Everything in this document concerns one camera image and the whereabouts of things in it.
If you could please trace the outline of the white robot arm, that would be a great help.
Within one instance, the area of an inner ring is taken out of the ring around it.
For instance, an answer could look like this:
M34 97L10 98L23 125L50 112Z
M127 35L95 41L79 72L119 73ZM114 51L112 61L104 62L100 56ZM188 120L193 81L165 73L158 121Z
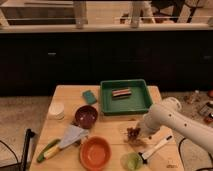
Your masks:
M152 104L137 123L139 135L149 137L156 134L161 126L166 126L213 154L213 128L184 116L181 109L181 103L174 97Z

